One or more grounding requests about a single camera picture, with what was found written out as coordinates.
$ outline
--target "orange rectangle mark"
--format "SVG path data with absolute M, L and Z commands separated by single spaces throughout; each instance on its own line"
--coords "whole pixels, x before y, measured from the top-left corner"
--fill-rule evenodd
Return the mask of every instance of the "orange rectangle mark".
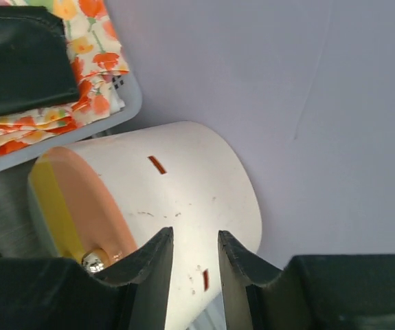
M 161 174 L 167 173 L 167 171 L 163 168 L 162 164 L 159 163 L 159 160 L 157 160 L 155 156 L 150 156 L 148 157 L 148 159 L 153 163 L 153 165 L 155 165 L 159 173 Z
M 205 287 L 205 291 L 210 288 L 210 273 L 208 269 L 203 272 L 203 285 Z

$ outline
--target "cloth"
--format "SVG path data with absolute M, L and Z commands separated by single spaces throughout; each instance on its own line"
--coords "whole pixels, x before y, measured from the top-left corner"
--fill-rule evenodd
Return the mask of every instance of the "cloth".
M 81 92 L 73 104 L 0 117 L 0 155 L 107 118 L 116 112 L 111 105 L 124 105 L 111 79 L 126 74 L 128 65 L 102 0 L 0 0 L 0 6 L 45 6 L 64 21 Z

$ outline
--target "white tray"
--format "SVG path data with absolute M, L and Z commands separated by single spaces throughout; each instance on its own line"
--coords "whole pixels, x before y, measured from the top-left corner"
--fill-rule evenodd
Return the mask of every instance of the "white tray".
M 8 155 L 0 156 L 0 171 L 32 160 L 54 146 L 62 146 L 85 139 L 135 117 L 142 105 L 142 93 L 135 76 L 130 72 L 126 75 L 116 77 L 114 85 L 118 95 L 125 102 L 125 107 L 121 111 L 75 131 L 58 135 Z

